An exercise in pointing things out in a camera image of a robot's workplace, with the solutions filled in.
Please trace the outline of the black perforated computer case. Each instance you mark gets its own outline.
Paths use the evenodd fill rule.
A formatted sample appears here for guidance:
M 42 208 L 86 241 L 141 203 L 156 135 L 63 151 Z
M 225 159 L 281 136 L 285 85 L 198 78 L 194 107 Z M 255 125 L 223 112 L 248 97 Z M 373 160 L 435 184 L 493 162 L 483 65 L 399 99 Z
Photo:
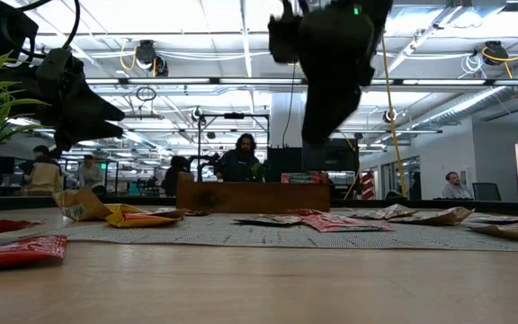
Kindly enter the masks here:
M 275 182 L 289 173 L 358 171 L 358 144 L 357 139 L 329 139 L 324 145 L 304 142 L 302 148 L 268 148 L 267 180 Z

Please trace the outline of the wooden three-compartment tray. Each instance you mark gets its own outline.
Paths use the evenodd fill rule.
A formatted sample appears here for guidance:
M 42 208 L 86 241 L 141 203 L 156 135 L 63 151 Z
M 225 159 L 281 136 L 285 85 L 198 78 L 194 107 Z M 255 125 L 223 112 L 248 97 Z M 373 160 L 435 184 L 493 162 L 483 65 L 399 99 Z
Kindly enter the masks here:
M 193 175 L 181 173 L 176 207 L 215 213 L 328 212 L 331 199 L 327 184 L 196 182 Z

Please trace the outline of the person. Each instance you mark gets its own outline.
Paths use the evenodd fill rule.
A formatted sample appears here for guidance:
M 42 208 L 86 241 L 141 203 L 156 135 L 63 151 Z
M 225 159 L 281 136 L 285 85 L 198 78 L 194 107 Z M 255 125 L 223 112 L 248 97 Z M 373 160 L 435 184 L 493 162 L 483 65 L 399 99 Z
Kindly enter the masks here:
M 173 156 L 170 167 L 165 172 L 163 187 L 165 195 L 175 197 L 177 195 L 177 184 L 180 173 L 191 172 L 191 160 L 183 156 Z
M 473 195 L 464 185 L 456 172 L 450 172 L 445 176 L 447 185 L 442 189 L 442 198 L 448 200 L 472 200 Z
M 23 171 L 23 195 L 52 195 L 64 189 L 64 176 L 59 163 L 46 146 L 33 149 L 35 158 L 19 165 Z
M 236 147 L 219 159 L 215 176 L 223 182 L 253 182 L 252 168 L 260 163 L 255 149 L 255 138 L 250 133 L 242 134 L 237 139 Z
M 77 169 L 77 177 L 80 187 L 94 189 L 104 186 L 102 169 L 95 163 L 92 155 L 85 155 L 83 163 Z

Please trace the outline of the black aluminium rig frame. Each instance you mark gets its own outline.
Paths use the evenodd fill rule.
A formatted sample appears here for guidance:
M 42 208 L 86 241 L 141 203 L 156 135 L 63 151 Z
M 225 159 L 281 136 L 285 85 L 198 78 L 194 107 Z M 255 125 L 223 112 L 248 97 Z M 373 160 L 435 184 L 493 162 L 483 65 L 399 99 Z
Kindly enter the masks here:
M 500 215 L 518 216 L 518 202 L 481 202 L 465 200 L 343 200 L 330 198 L 327 200 L 317 199 L 311 202 L 295 198 L 287 202 L 282 198 L 259 198 L 252 195 L 245 195 L 241 198 L 219 199 L 218 197 L 201 197 L 195 202 L 203 205 L 204 208 L 217 211 L 221 205 L 235 205 L 237 207 L 318 207 L 324 203 L 330 208 L 354 208 L 354 209 L 381 209 L 393 204 L 401 204 L 414 210 L 446 210 L 452 207 L 464 207 L 475 212 L 492 213 Z M 50 196 L 6 196 L 0 197 L 0 212 L 21 209 L 42 209 L 51 208 L 56 205 Z

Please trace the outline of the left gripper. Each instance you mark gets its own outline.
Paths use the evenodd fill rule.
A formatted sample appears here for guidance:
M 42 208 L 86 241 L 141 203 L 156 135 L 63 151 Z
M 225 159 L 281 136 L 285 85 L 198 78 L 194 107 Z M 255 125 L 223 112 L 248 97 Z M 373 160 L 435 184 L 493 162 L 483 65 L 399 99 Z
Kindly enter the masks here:
M 54 130 L 55 155 L 85 140 L 120 138 L 123 129 L 107 121 L 122 121 L 125 113 L 93 92 L 85 82 L 84 63 L 66 49 L 53 49 L 37 67 L 22 63 L 0 71 L 1 81 L 16 81 L 18 98 L 42 105 L 19 105 L 11 118 L 31 118 Z

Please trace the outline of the grey mesh mat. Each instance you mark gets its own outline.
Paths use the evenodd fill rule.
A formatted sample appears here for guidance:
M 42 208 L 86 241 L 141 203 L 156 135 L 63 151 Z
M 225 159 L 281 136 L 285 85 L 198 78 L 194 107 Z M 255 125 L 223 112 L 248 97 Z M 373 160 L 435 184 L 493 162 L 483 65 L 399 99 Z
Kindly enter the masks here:
M 86 223 L 55 229 L 74 241 L 255 248 L 440 249 L 518 252 L 518 242 L 479 234 L 462 226 L 396 225 L 392 231 L 319 232 L 307 225 L 268 227 L 237 224 L 232 216 L 185 218 L 170 226 L 116 229 Z

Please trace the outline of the orange tea packet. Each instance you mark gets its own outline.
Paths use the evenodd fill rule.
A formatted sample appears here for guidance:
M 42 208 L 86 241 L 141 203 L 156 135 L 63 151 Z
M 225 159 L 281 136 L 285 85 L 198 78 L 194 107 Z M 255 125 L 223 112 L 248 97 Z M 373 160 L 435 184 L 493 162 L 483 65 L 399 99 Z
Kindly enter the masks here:
M 128 204 L 112 203 L 105 206 L 112 212 L 105 220 L 119 229 L 162 227 L 181 220 L 152 216 L 148 214 L 149 211 Z

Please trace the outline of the small green plant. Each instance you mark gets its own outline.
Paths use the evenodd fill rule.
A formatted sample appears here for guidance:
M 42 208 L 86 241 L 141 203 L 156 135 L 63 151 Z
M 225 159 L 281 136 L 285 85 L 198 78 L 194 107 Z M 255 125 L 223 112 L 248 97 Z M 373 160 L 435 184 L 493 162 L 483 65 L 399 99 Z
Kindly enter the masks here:
M 250 169 L 252 181 L 262 183 L 265 179 L 266 169 L 267 169 L 267 166 L 264 163 L 254 164 Z

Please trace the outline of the office chair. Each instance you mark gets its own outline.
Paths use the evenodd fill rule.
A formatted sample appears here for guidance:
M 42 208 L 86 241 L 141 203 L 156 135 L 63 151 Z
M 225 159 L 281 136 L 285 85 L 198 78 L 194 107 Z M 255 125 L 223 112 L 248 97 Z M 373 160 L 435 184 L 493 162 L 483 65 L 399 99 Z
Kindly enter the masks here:
M 473 183 L 473 195 L 476 201 L 501 202 L 502 197 L 495 183 Z

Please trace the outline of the black stand frame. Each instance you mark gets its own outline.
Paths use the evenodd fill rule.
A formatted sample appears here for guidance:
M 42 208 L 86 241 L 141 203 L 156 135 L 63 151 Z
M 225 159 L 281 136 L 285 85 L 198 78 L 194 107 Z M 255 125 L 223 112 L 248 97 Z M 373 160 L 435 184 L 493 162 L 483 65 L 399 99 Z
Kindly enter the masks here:
M 268 114 L 259 114 L 259 113 L 243 113 L 243 112 L 225 112 L 225 113 L 203 113 L 200 109 L 197 109 L 199 113 L 197 120 L 197 155 L 195 156 L 195 160 L 197 161 L 197 175 L 196 180 L 201 182 L 203 180 L 202 176 L 202 154 L 201 154 L 201 135 L 204 132 L 202 126 L 202 120 L 204 118 L 209 117 L 210 120 L 206 122 L 206 126 L 210 126 L 217 118 L 226 119 L 226 120 L 243 120 L 245 118 L 250 118 L 254 121 L 260 129 L 267 134 L 267 140 L 270 140 L 271 132 L 269 131 L 269 127 L 271 126 L 270 116 Z M 263 126 L 258 118 L 266 119 L 266 126 Z

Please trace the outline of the red white striped post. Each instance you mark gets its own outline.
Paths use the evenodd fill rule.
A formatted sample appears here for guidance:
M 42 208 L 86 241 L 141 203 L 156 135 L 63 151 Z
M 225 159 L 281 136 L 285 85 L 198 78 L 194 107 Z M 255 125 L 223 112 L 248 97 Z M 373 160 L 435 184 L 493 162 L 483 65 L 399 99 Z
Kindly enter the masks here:
M 377 198 L 375 173 L 365 172 L 364 174 L 362 174 L 361 183 L 361 198 L 365 201 L 375 200 Z

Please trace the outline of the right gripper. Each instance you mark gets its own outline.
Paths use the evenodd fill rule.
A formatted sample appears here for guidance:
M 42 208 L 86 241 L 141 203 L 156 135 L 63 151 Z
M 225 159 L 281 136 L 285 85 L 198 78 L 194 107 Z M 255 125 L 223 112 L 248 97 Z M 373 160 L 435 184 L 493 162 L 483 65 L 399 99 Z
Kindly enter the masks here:
M 356 171 L 358 140 L 331 136 L 358 108 L 360 86 L 373 79 L 371 62 L 394 0 L 331 0 L 315 9 L 298 0 L 301 14 L 281 2 L 283 14 L 268 22 L 269 51 L 277 63 L 300 63 L 308 80 L 303 168 Z

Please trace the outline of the silver ventilation duct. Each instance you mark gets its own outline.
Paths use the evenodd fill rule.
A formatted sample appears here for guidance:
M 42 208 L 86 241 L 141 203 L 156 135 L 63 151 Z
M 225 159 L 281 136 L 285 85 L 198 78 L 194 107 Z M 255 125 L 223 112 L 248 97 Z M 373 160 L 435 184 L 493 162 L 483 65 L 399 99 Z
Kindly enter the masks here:
M 433 112 L 426 113 L 411 122 L 408 128 L 418 130 L 430 124 L 443 124 L 460 120 L 494 105 L 498 100 L 504 100 L 509 95 L 513 95 L 517 86 L 518 73 L 514 73 L 514 79 L 497 79 L 488 88 L 475 93 L 462 94 L 440 105 Z

